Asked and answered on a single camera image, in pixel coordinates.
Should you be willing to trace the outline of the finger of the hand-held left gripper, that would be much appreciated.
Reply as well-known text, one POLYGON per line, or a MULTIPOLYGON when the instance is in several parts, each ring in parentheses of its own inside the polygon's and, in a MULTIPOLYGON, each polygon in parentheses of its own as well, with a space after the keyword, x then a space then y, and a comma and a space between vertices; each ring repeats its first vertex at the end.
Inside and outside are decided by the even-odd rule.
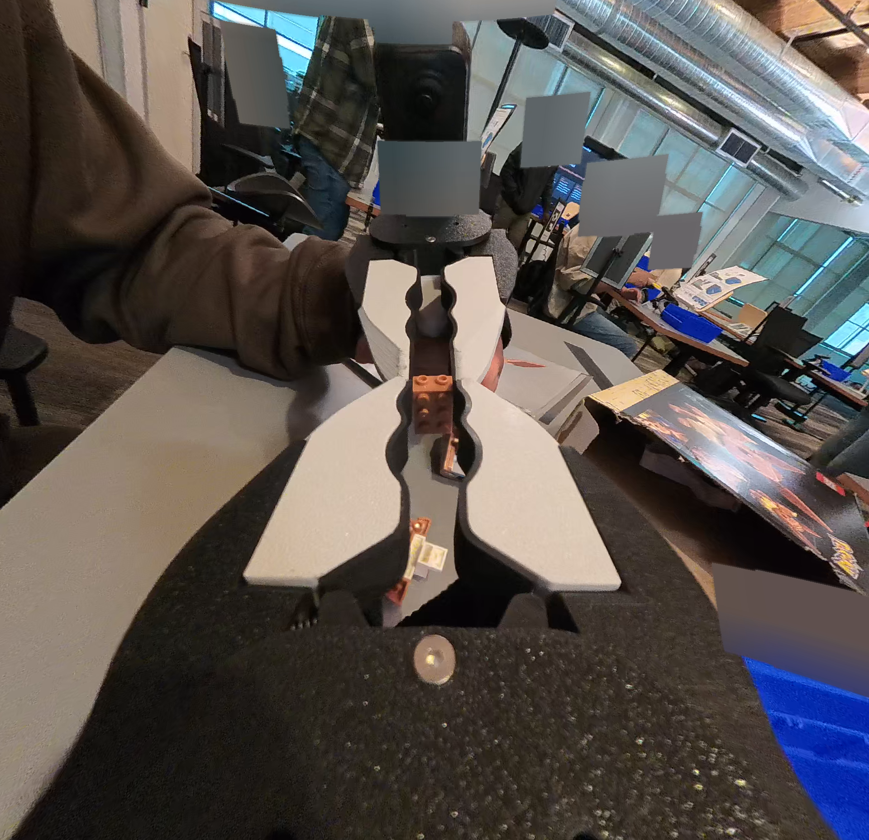
POLYGON ((469 256, 441 273, 447 357, 455 380, 496 389, 504 366, 506 308, 491 256, 469 256))
POLYGON ((372 260, 359 309, 363 333, 381 378, 410 378, 412 319, 421 300, 418 270, 397 260, 372 260))

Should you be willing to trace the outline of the grey desk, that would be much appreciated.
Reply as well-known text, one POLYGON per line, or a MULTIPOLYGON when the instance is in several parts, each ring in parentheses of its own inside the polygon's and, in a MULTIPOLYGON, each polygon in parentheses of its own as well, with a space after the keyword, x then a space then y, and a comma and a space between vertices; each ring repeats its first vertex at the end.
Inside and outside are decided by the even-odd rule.
POLYGON ((2 838, 496 838, 591 832, 594 801, 662 837, 688 780, 621 752, 713 726, 693 631, 701 587, 627 498, 583 464, 627 565, 618 612, 566 606, 579 633, 450 629, 451 680, 420 680, 422 630, 289 627, 290 593, 243 565, 305 421, 365 393, 343 366, 299 384, 186 349, 159 361, 2 508, 2 838))

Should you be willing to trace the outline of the blue plastic bin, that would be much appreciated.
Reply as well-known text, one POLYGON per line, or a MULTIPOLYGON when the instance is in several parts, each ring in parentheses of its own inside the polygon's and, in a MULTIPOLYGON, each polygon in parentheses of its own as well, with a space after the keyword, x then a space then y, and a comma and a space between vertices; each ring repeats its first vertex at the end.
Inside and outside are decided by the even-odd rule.
POLYGON ((834 834, 868 837, 868 698, 744 658, 780 748, 834 834))

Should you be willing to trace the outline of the brown two stud brick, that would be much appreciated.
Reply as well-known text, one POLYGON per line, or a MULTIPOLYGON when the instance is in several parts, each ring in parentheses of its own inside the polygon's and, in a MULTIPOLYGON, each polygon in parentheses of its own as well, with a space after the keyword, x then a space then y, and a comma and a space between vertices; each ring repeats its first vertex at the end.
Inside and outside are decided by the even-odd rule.
POLYGON ((412 378, 414 431, 418 435, 450 435, 454 423, 454 379, 450 375, 412 378))

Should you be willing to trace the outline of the person's left hand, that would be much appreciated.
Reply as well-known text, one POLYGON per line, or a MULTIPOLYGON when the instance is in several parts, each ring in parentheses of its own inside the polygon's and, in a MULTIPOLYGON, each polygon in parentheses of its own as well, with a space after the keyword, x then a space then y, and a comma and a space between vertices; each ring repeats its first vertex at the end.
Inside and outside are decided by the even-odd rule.
MULTIPOLYGON (((447 357, 447 312, 443 301, 439 275, 420 278, 420 306, 413 316, 414 357, 412 365, 417 375, 424 371, 451 374, 447 357)), ((509 342, 511 329, 506 317, 503 344, 509 342)))

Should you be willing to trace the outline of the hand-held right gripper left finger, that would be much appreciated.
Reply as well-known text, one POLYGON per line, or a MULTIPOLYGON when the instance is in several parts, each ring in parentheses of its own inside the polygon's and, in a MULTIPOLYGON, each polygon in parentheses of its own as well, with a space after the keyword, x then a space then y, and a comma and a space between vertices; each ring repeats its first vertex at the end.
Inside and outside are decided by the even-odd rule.
POLYGON ((310 434, 245 569, 251 585, 389 590, 409 548, 409 379, 352 401, 310 434))

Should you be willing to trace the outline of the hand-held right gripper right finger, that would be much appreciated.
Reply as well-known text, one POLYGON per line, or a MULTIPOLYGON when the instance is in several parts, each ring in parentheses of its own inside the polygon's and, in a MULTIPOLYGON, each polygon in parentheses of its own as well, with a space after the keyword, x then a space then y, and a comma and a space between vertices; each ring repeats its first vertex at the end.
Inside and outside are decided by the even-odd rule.
POLYGON ((544 593, 609 593, 621 577, 567 460, 531 416, 459 383, 470 461, 460 522, 472 544, 544 593))

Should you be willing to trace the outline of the stack of blue bins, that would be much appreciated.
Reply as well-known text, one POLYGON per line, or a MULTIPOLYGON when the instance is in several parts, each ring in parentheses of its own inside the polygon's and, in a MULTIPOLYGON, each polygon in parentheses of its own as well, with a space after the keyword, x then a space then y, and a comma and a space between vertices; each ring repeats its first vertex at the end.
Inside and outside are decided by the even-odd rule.
POLYGON ((715 341, 723 330, 704 316, 684 309, 675 303, 668 303, 660 313, 661 320, 669 327, 697 342, 709 344, 715 341))

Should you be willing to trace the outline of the fox print instruction booklet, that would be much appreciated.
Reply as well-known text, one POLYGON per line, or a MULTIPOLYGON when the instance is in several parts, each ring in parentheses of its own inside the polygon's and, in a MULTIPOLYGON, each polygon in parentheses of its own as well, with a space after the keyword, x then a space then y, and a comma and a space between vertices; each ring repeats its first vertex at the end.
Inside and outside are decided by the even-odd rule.
POLYGON ((614 347, 517 310, 506 313, 512 338, 496 394, 535 418, 560 444, 585 452, 600 430, 584 399, 642 372, 614 347))

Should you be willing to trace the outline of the silver ventilation duct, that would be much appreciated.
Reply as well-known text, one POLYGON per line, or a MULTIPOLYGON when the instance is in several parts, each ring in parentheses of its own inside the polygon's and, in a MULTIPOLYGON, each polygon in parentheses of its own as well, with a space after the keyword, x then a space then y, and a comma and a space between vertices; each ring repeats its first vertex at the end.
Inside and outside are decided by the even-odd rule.
POLYGON ((733 0, 556 6, 841 192, 867 198, 867 108, 733 0))

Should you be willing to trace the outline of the black office chair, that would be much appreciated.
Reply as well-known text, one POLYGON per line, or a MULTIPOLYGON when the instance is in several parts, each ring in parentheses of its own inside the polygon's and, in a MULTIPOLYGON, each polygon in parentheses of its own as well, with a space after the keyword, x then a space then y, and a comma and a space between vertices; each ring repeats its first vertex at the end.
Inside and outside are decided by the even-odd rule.
POLYGON ((265 156, 226 142, 212 144, 201 155, 199 176, 212 209, 234 225, 255 225, 280 241, 321 227, 309 203, 265 156))

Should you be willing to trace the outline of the printed cardboard box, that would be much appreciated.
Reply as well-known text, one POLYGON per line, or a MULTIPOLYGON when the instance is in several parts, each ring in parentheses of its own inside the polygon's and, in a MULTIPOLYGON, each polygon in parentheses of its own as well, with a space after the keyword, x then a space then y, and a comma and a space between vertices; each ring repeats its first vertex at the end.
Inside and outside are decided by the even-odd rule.
POLYGON ((649 433, 867 595, 867 528, 853 493, 838 481, 662 370, 585 401, 649 433))

